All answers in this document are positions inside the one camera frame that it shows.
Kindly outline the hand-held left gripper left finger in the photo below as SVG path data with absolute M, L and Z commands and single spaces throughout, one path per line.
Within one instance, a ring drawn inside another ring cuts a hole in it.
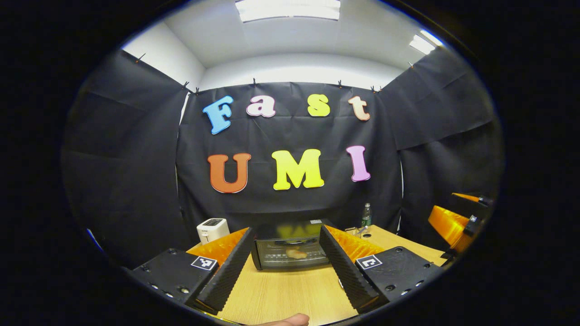
M 248 227 L 188 252 L 170 248 L 133 269 L 132 277 L 181 305 L 216 314 L 223 310 L 253 241 Z

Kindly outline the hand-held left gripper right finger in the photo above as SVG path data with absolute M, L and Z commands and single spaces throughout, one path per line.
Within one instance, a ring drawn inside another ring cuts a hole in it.
M 329 225 L 319 243 L 358 313 L 399 301 L 443 270 L 403 246 L 383 249 Z

